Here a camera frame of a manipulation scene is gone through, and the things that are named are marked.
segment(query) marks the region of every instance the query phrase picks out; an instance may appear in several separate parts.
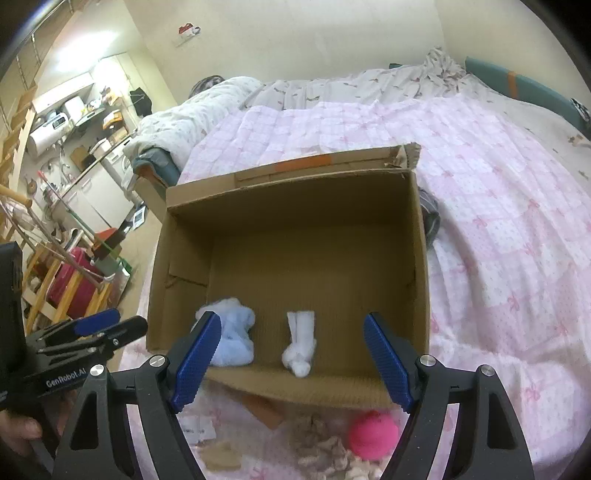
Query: red suitcase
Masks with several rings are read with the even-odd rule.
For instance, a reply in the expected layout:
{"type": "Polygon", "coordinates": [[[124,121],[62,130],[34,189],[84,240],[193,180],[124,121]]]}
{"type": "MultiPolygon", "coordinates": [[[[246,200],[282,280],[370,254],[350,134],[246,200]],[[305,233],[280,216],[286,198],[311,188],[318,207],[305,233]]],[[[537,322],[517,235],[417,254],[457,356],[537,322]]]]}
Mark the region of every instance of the red suitcase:
{"type": "MultiPolygon", "coordinates": [[[[90,260],[88,260],[84,249],[80,247],[74,247],[70,253],[78,265],[90,270],[91,272],[101,275],[100,271],[90,264],[90,260]]],[[[58,306],[73,273],[74,267],[67,263],[62,264],[60,269],[57,271],[57,275],[53,280],[51,287],[49,288],[49,292],[47,293],[47,301],[54,307],[58,306]]],[[[74,299],[70,304],[70,308],[68,309],[68,316],[72,319],[83,317],[94,292],[95,288],[93,284],[87,279],[83,278],[82,282],[80,282],[80,285],[78,286],[78,290],[76,290],[76,294],[74,295],[74,299]]]]}

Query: blue gripper pad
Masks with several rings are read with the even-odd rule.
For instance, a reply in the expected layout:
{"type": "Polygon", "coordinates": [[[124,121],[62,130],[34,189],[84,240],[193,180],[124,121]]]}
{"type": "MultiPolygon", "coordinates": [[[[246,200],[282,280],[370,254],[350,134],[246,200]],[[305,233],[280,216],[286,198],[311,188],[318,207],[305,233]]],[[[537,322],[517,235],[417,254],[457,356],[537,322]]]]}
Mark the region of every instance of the blue gripper pad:
{"type": "Polygon", "coordinates": [[[380,327],[379,323],[381,322],[376,321],[374,315],[371,313],[367,315],[363,323],[365,345],[367,345],[369,353],[378,368],[390,398],[394,403],[400,405],[405,412],[410,413],[415,399],[409,388],[408,372],[388,341],[386,334],[382,331],[385,325],[380,327]]]}
{"type": "MultiPolygon", "coordinates": [[[[195,400],[205,370],[207,370],[222,338],[220,317],[213,312],[206,312],[188,337],[196,338],[176,368],[174,389],[169,401],[170,407],[175,413],[181,412],[185,405],[195,400]]],[[[173,360],[170,360],[169,371],[171,367],[174,368],[173,360]]]]}
{"type": "Polygon", "coordinates": [[[117,309],[109,309],[104,312],[95,313],[90,317],[76,320],[74,333],[86,337],[117,325],[121,320],[121,314],[117,309]]]}

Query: orange tape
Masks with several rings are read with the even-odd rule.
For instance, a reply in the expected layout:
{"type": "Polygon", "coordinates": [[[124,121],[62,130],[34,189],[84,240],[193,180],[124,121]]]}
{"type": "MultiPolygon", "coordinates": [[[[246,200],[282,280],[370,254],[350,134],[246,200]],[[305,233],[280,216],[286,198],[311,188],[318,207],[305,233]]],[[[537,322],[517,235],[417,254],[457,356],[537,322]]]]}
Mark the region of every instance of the orange tape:
{"type": "Polygon", "coordinates": [[[509,82],[509,95],[511,95],[511,98],[514,98],[515,100],[517,100],[519,98],[519,92],[517,91],[517,72],[513,72],[513,70],[511,70],[508,74],[507,74],[507,81],[509,82]]]}
{"type": "Polygon", "coordinates": [[[302,170],[304,168],[325,167],[331,165],[330,155],[315,155],[314,157],[295,158],[275,164],[275,172],[302,170]]]}

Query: white comforter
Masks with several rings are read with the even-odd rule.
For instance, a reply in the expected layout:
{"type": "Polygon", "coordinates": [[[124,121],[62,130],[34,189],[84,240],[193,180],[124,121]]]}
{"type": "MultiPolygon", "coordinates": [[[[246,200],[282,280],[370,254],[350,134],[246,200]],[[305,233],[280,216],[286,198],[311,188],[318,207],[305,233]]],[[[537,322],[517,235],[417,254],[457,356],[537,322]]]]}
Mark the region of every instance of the white comforter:
{"type": "Polygon", "coordinates": [[[190,98],[182,105],[145,117],[137,136],[124,148],[130,160],[151,147],[170,152],[183,170],[191,149],[262,83],[252,77],[234,77],[190,98]]]}

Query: cardboard box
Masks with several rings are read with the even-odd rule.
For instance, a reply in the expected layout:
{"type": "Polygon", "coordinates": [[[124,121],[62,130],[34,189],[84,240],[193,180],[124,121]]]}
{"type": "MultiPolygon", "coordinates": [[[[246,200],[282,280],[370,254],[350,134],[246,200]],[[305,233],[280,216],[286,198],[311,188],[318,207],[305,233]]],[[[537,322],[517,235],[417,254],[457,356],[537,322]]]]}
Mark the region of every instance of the cardboard box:
{"type": "Polygon", "coordinates": [[[390,406],[363,341],[365,316],[378,311],[418,352],[428,347],[423,221],[401,156],[400,147],[318,155],[168,189],[148,349],[167,351],[200,306],[237,297],[256,315],[255,360],[210,367],[208,378],[276,400],[390,406]],[[281,363],[290,310],[316,312],[302,379],[281,363]]]}

